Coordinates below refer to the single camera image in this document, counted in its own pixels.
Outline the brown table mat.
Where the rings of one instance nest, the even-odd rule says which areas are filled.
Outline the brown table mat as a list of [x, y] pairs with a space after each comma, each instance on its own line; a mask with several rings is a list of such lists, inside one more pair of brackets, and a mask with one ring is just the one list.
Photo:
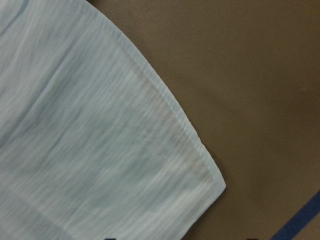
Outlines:
[[320, 189], [319, 1], [92, 4], [160, 75], [225, 179], [185, 239], [271, 239]]

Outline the light blue button shirt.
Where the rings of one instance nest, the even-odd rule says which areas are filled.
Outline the light blue button shirt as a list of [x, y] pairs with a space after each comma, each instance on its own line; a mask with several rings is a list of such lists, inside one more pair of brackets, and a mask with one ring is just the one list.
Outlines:
[[180, 240], [225, 187], [169, 88], [88, 1], [1, 1], [1, 239]]

